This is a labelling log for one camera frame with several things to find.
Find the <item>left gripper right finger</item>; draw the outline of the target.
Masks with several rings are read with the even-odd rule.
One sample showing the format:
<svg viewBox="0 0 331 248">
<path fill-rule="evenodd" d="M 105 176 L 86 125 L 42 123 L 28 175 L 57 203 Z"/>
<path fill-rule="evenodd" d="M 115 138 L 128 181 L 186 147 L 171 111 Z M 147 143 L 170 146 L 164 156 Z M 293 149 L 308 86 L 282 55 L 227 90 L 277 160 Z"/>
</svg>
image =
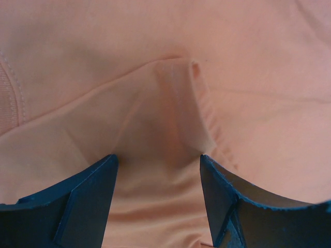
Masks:
<svg viewBox="0 0 331 248">
<path fill-rule="evenodd" d="M 207 155 L 200 176 L 213 247 L 330 247 L 330 202 L 266 191 Z"/>
</svg>

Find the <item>orange t shirt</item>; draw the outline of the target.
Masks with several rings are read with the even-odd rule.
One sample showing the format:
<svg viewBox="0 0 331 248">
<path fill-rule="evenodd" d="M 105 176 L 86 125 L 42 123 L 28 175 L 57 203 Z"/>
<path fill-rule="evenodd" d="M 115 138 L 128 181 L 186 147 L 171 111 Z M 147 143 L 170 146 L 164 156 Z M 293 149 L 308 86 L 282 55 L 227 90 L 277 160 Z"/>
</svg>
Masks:
<svg viewBox="0 0 331 248">
<path fill-rule="evenodd" d="M 199 157 L 330 199 L 330 1 L 1 1 L 1 202 L 108 154 L 103 247 L 209 247 Z"/>
</svg>

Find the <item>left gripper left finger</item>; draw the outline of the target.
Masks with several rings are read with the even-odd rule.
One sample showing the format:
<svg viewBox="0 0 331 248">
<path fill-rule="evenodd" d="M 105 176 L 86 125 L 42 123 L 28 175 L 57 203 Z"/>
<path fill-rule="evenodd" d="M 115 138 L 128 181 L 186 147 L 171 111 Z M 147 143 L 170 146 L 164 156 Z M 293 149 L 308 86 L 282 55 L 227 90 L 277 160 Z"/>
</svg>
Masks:
<svg viewBox="0 0 331 248">
<path fill-rule="evenodd" d="M 101 247 L 117 172 L 117 156 L 108 155 L 16 204 L 1 204 L 1 247 Z"/>
</svg>

